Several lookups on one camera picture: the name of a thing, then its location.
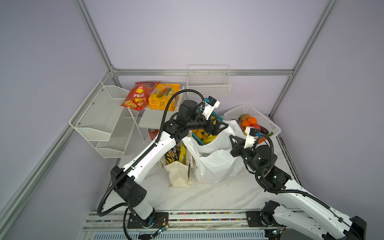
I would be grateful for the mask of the black yellow chips bag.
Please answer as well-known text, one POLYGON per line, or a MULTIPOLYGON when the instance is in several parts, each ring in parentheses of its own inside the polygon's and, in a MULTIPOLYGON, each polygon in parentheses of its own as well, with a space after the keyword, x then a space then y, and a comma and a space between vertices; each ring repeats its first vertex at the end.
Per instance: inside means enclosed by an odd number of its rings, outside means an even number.
POLYGON ((170 164, 172 164, 174 162, 178 162, 178 161, 179 161, 179 157, 177 155, 177 151, 175 151, 174 149, 171 149, 166 153, 166 164, 167 165, 170 165, 170 164))

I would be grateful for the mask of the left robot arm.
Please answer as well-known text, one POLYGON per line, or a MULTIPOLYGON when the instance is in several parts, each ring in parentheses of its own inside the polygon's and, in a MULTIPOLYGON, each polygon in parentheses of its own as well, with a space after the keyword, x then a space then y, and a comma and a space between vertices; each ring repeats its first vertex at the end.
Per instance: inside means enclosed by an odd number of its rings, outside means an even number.
POLYGON ((185 89, 173 94, 164 109, 160 130, 151 144, 128 164, 121 168, 115 166, 111 170, 112 185, 102 197, 97 215, 103 217, 120 207, 126 207, 149 225, 156 211, 147 201, 147 191, 141 183, 155 164, 190 131, 204 130, 208 134, 218 135, 228 128, 228 124, 212 115, 219 106, 218 100, 211 96, 205 98, 196 90, 185 89), (201 102, 185 100, 178 112, 168 119, 172 101, 183 93, 197 94, 201 102))

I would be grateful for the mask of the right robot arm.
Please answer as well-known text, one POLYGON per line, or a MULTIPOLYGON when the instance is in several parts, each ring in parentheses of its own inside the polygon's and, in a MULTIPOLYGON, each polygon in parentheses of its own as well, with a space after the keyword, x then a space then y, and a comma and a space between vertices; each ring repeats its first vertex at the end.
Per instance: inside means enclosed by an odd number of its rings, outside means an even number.
POLYGON ((264 227, 284 226, 313 240, 364 240, 367 223, 359 216, 350 217, 332 208, 308 192, 289 174, 275 166, 277 156, 272 140, 266 135, 246 139, 230 136, 231 155, 240 157, 259 186, 268 193, 295 204, 307 216, 297 214, 276 201, 268 201, 257 222, 264 227))

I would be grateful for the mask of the white plastic bag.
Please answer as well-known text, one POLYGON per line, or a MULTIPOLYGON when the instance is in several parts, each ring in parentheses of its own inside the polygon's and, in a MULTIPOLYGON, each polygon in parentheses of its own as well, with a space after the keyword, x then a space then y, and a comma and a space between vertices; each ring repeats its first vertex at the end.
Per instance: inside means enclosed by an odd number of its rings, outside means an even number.
POLYGON ((193 171, 196 181, 201 184, 217 184, 237 176, 245 169, 242 158, 233 157, 230 153, 230 136, 245 139, 245 135, 235 120, 225 123, 229 125, 228 128, 207 145, 199 145, 193 137, 183 139, 183 144, 194 159, 193 171))

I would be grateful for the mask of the beige canvas tote bag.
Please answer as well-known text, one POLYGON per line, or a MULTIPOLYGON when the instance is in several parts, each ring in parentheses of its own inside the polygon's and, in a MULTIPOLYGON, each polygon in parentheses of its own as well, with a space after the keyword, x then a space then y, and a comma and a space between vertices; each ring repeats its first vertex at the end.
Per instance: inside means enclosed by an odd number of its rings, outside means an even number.
MULTIPOLYGON (((180 155, 180 146, 183 142, 178 143, 175 147, 171 148, 177 151, 177 155, 180 155)), ((163 168, 168 172, 169 176, 169 187, 170 188, 184 188, 191 187, 192 184, 192 171, 194 167, 194 160, 192 155, 187 149, 187 164, 174 162, 170 165, 166 164, 166 153, 162 156, 160 163, 163 168)))

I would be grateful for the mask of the yellow snack packet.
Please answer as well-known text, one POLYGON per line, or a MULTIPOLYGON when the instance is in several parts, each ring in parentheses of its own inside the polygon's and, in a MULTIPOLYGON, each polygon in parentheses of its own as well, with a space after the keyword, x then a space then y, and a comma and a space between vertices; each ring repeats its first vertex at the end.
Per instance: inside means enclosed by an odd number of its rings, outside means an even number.
POLYGON ((187 164, 187 149, 184 144, 180 146, 179 162, 184 165, 187 164))

